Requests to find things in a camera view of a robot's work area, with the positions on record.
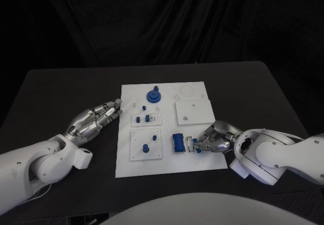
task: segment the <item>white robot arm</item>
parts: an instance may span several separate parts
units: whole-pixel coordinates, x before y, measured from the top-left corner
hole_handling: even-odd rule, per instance
[[[120,100],[84,110],[63,135],[0,155],[0,215],[25,201],[46,185],[57,182],[72,166],[86,169],[92,153],[80,149],[102,127],[120,115]]]
[[[210,152],[234,151],[230,168],[246,178],[250,174],[262,183],[275,185],[286,169],[315,184],[324,185],[324,134],[295,143],[299,137],[266,129],[244,132],[216,121],[194,147]]]

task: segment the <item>robotic hand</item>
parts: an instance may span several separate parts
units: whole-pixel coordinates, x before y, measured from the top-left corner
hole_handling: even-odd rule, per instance
[[[87,168],[92,153],[79,147],[120,115],[119,104],[116,99],[86,109],[72,120],[63,135],[0,155],[0,215],[23,203],[40,188],[57,182],[72,166]]]
[[[250,174],[262,183],[273,185],[286,169],[315,184],[324,185],[324,134],[302,140],[266,129],[239,130],[216,121],[204,131],[194,147],[210,152],[233,150],[230,168],[246,178]]]

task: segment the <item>white panel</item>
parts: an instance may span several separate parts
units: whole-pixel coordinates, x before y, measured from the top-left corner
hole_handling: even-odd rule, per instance
[[[132,130],[129,133],[129,160],[146,160],[162,158],[162,148],[161,148],[161,130],[159,129],[145,129]],[[149,151],[145,153],[142,151],[142,145],[148,145]]]
[[[149,115],[149,122],[145,121],[145,116]],[[145,113],[145,114],[135,114],[131,116],[131,126],[132,127],[146,127],[146,126],[156,126],[162,124],[162,118],[159,113]]]
[[[158,86],[161,100],[151,103],[146,100],[146,92]],[[201,153],[174,154],[172,134],[181,133],[184,137],[197,138],[210,124],[190,126],[177,125],[177,101],[207,100],[207,92],[203,82],[129,84],[120,86],[120,107],[123,113],[119,116],[118,152],[115,177],[131,177],[164,173],[181,173],[190,171],[226,169],[226,160],[221,153],[203,151]],[[158,160],[129,160],[131,130],[144,127],[131,126],[131,116],[135,114],[161,114],[161,126],[151,126],[161,130],[162,158]]]
[[[177,124],[211,124],[214,113],[208,100],[175,102]]]

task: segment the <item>dark gray tabletop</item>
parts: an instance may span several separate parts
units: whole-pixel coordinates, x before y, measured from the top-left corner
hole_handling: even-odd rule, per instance
[[[203,81],[214,117],[241,129],[266,128],[306,137],[289,102],[262,62],[46,69],[28,72],[0,130],[0,153],[63,133],[72,118],[120,96],[122,84]],[[116,178],[118,121],[89,143],[87,169],[72,169],[48,193],[15,207],[0,222],[122,211],[155,198],[214,192],[249,196],[315,187],[288,171],[275,186],[230,170]],[[227,163],[233,154],[226,155]]]

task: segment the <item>black backdrop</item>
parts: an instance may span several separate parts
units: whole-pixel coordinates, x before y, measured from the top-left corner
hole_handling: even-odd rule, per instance
[[[4,4],[2,115],[34,68],[260,60],[309,134],[324,132],[322,1],[18,0]]]

